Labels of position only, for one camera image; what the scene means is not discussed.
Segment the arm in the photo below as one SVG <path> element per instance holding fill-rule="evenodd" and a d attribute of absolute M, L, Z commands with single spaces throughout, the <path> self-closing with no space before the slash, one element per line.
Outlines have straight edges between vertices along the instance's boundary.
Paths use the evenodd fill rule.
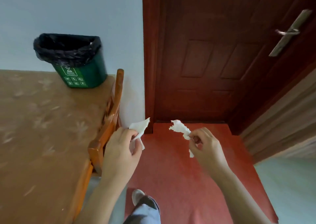
<path fill-rule="evenodd" d="M 214 135 L 204 127 L 192 131 L 189 136 L 192 138 L 190 150 L 223 192 L 234 224 L 271 224 L 229 168 L 222 147 Z"/>
<path fill-rule="evenodd" d="M 129 145 L 137 132 L 119 128 L 105 147 L 102 178 L 75 224 L 108 224 L 114 205 L 139 162 L 142 146 L 137 139 L 133 153 Z"/>

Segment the door handle plate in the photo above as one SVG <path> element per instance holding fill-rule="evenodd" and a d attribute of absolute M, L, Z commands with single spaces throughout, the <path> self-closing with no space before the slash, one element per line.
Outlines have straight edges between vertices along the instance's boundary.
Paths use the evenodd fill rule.
<path fill-rule="evenodd" d="M 296 20 L 292 23 L 292 25 L 287 31 L 276 30 L 276 32 L 283 35 L 283 37 L 279 40 L 277 45 L 269 54 L 270 57 L 278 56 L 280 52 L 283 50 L 283 48 L 289 43 L 291 38 L 294 35 L 298 35 L 300 33 L 299 27 L 307 20 L 307 18 L 309 18 L 312 12 L 313 12 L 312 10 L 308 10 L 308 9 L 302 10 L 302 12 L 298 15 Z"/>

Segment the gray pants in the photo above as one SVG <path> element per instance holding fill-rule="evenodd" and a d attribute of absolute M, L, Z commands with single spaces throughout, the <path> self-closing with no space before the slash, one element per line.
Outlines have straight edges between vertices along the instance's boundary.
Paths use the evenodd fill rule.
<path fill-rule="evenodd" d="M 143 196 L 123 224 L 161 224 L 158 204 L 150 196 Z"/>

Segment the black trash bag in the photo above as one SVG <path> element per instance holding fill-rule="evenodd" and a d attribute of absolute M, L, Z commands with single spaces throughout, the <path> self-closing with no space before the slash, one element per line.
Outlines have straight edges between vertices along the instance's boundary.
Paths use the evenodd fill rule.
<path fill-rule="evenodd" d="M 34 40 L 40 60 L 65 67 L 87 64 L 101 48 L 100 37 L 43 33 Z"/>

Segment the person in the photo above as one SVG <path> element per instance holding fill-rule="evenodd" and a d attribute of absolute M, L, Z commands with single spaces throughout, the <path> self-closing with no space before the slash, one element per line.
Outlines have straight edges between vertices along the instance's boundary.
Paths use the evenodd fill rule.
<path fill-rule="evenodd" d="M 113 133 L 104 152 L 103 173 L 87 204 L 75 220 L 75 224 L 108 224 L 114 205 L 132 177 L 142 154 L 140 141 L 135 149 L 129 149 L 136 130 L 119 128 Z M 249 192 L 229 168 L 222 147 L 214 135 L 201 128 L 190 133 L 189 148 L 199 164 L 221 189 L 234 224 L 271 224 Z M 135 190 L 133 213 L 124 224 L 159 224 L 160 208 L 156 201 Z"/>

